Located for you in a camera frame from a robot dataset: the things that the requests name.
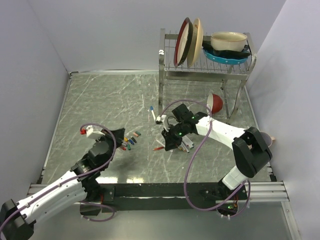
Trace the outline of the dark blue marker pen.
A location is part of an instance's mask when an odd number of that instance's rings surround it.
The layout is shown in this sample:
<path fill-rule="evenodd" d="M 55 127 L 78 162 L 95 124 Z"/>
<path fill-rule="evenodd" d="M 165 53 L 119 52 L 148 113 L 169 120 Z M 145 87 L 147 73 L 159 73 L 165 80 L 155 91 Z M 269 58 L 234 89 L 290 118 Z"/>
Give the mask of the dark blue marker pen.
<path fill-rule="evenodd" d="M 190 148 L 189 148 L 186 144 L 182 143 L 181 145 L 184 147 L 184 149 L 185 149 L 187 152 L 190 151 Z"/>

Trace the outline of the green marker pen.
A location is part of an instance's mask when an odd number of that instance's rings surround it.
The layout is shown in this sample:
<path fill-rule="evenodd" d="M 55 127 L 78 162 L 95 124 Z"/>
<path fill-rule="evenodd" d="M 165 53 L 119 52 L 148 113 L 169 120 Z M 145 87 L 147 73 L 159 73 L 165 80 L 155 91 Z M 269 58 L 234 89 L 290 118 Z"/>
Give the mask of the green marker pen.
<path fill-rule="evenodd" d="M 190 140 L 186 140 L 186 145 L 187 145 L 190 149 L 192 149 L 192 148 L 194 147 L 194 143 L 193 143 L 192 141 L 190 141 Z"/>

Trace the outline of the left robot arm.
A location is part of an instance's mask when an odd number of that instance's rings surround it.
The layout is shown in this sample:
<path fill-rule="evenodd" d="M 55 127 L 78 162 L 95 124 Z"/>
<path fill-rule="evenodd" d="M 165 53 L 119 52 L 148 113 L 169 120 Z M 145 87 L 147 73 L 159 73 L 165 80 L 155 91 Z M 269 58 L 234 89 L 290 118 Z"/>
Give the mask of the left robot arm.
<path fill-rule="evenodd" d="M 10 199 L 2 205 L 0 235 L 5 239 L 28 240 L 36 223 L 74 203 L 93 201 L 99 196 L 100 185 L 96 179 L 122 146 L 125 129 L 109 130 L 101 124 L 85 123 L 79 131 L 95 142 L 70 170 L 37 193 L 17 202 Z"/>

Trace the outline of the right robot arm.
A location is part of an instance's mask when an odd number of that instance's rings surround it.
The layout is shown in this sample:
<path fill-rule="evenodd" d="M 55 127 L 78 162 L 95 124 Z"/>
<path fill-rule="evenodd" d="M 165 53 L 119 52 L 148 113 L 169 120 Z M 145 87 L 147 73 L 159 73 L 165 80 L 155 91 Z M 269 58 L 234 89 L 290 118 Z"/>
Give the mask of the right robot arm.
<path fill-rule="evenodd" d="M 218 188 L 224 199 L 232 198 L 236 188 L 253 178 L 273 157 L 263 133 L 255 127 L 235 127 L 213 119 L 207 112 L 193 113 L 183 103 L 172 113 L 177 120 L 175 125 L 168 124 L 164 114 L 154 118 L 157 124 L 163 124 L 161 134 L 166 151 L 180 147 L 188 134 L 213 139 L 233 151 L 235 166 L 222 178 Z"/>

